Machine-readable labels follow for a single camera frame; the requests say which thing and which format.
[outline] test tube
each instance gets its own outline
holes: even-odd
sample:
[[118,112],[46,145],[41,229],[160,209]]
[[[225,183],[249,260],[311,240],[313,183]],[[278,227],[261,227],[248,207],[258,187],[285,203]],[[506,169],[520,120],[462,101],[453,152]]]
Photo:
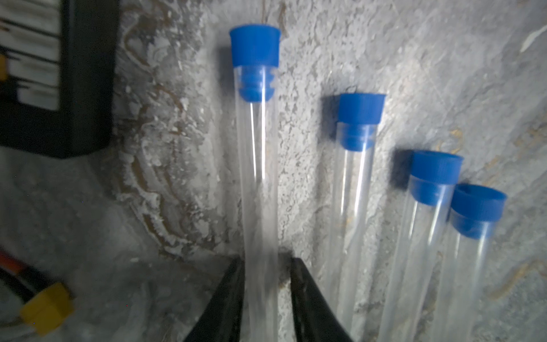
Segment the test tube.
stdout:
[[281,33],[230,31],[240,160],[250,341],[277,341],[277,105]]
[[482,186],[459,184],[454,191],[450,226],[432,342],[466,342],[475,322],[490,238],[502,217],[507,196]]
[[376,131],[385,98],[382,94],[340,96],[324,290],[330,308],[348,332],[357,291]]
[[412,342],[463,158],[418,150],[386,292],[378,342]]

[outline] blue cap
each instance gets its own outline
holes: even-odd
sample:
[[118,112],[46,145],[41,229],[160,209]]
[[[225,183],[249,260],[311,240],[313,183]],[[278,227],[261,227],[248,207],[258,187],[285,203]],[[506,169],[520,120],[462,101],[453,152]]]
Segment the blue cap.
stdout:
[[232,63],[239,66],[279,67],[281,31],[268,25],[243,25],[230,31]]
[[420,181],[411,185],[412,196],[426,205],[436,205],[446,198],[445,185],[458,182],[463,158],[459,155],[417,150],[412,156],[410,174]]
[[452,198],[452,209],[475,221],[497,222],[502,217],[507,195],[487,187],[458,184]]
[[452,198],[455,212],[450,221],[463,236],[471,239],[490,237],[502,217],[507,195],[492,188],[458,184]]
[[377,125],[382,118],[384,94],[342,94],[338,107],[338,122],[347,124],[341,137],[342,146],[350,151],[362,152],[374,146],[374,128],[365,125]]
[[438,184],[456,184],[463,158],[459,155],[417,150],[412,155],[410,174],[424,181]]
[[269,101],[274,95],[274,80],[268,67],[279,66],[281,32],[268,25],[245,25],[230,31],[232,62],[242,67],[238,89],[247,102]]
[[377,125],[382,118],[384,94],[342,94],[338,121],[350,125]]

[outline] yellow plastic part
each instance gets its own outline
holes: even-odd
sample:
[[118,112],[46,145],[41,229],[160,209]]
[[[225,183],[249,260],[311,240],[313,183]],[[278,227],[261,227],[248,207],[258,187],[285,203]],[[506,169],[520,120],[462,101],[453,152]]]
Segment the yellow plastic part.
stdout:
[[68,291],[55,283],[28,301],[19,312],[23,321],[40,336],[55,330],[74,311]]
[[4,55],[0,54],[0,82],[8,80],[8,63]]

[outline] orange wire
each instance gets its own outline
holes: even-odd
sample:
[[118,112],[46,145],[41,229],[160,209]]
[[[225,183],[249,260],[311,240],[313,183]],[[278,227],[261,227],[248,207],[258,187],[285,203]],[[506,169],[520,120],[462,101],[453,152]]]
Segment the orange wire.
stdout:
[[8,80],[8,59],[0,54],[0,82],[5,82]]
[[27,265],[0,251],[0,267],[17,275],[26,269]]

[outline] textured gray wall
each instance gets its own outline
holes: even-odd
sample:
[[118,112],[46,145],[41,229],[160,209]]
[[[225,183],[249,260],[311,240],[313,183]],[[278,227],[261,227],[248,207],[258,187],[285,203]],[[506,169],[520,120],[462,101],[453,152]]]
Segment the textured gray wall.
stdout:
[[[352,334],[377,333],[407,150],[430,148],[464,156],[464,180],[509,195],[474,341],[544,340],[545,0],[122,0],[112,147],[66,161],[0,148],[2,247],[77,296],[75,314],[48,338],[182,341],[227,256],[242,251],[228,31],[248,22],[283,32],[279,240],[317,276],[333,95],[388,94]],[[435,280],[418,340],[427,340]],[[286,277],[280,289],[280,341],[292,341]],[[16,307],[3,288],[0,302]]]

